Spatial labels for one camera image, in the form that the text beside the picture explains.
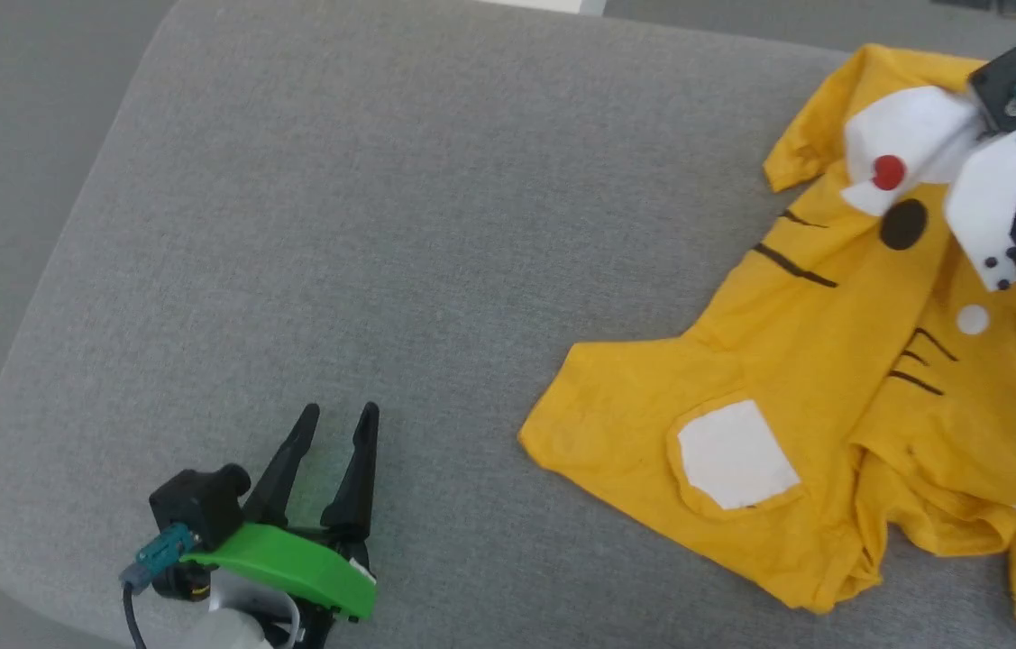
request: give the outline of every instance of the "white felt ear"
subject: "white felt ear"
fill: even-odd
[[[678,440],[689,484],[721,509],[756,505],[800,484],[755,401],[698,416]]]
[[[935,85],[882,98],[844,125],[844,163],[854,208],[883,216],[920,182],[952,178],[980,131],[972,102]]]

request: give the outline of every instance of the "gray couch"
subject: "gray couch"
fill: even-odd
[[[576,340],[673,336],[791,196],[760,160],[844,54],[460,0],[181,0],[0,378],[0,587],[124,641],[178,469],[324,409],[314,523],[380,404],[374,621],[330,646],[1016,646],[1002,558],[899,538],[791,611],[535,467]],[[148,644],[201,612],[138,599]]]

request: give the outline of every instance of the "white dot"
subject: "white dot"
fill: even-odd
[[[970,304],[956,314],[956,328],[969,336],[982,333],[989,328],[989,312],[978,304]]]

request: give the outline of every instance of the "black circle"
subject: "black circle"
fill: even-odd
[[[880,221],[880,240],[894,251],[906,251],[919,242],[928,225],[929,210],[915,198],[899,201]]]

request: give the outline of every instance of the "black stripe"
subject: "black stripe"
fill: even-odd
[[[916,377],[908,377],[907,374],[898,373],[898,371],[895,370],[893,370],[891,373],[888,373],[888,375],[890,375],[890,377],[894,379],[902,379],[904,381],[907,381],[908,383],[912,383],[912,385],[914,386],[923,387],[925,390],[928,390],[930,391],[930,393],[933,393],[937,396],[944,396],[943,391],[937,390],[937,388],[928,385],[928,383],[925,383],[923,380],[919,380]]]
[[[796,216],[791,210],[784,210],[784,213],[780,214],[780,218],[787,218],[792,222],[800,222],[801,225],[808,225],[809,228],[824,228],[825,230],[828,230],[828,225],[821,225],[819,222],[809,222],[808,220],[804,220],[804,218]]]
[[[928,361],[924,361],[923,358],[917,356],[916,353],[912,353],[912,352],[910,352],[910,350],[907,350],[907,349],[902,350],[902,352],[900,352],[900,356],[914,358],[916,360],[916,362],[919,362],[919,365],[923,365],[925,367],[929,366],[929,362]]]
[[[915,338],[916,333],[920,333],[920,335],[924,335],[925,338],[928,338],[928,340],[932,340],[932,344],[935,344],[937,346],[937,349],[940,349],[941,353],[945,354],[945,356],[948,356],[948,361],[960,361],[960,359],[953,356],[951,350],[945,349],[944,345],[940,344],[940,340],[937,340],[936,336],[933,336],[932,333],[928,333],[925,331],[925,329],[920,329],[919,327],[916,327],[916,329],[912,332],[911,337],[908,338],[908,344],[912,344],[912,338]]]
[[[824,276],[817,275],[816,272],[804,270],[804,268],[801,268],[797,266],[796,263],[792,263],[791,259],[785,258],[784,255],[779,254],[768,246],[764,246],[764,244],[756,244],[755,246],[752,246],[752,250],[766,256],[768,259],[771,259],[776,263],[776,266],[790,272],[791,275],[803,276],[804,279],[808,279],[809,282],[821,284],[821,286],[836,288],[836,282],[833,282],[832,279],[825,279]]]

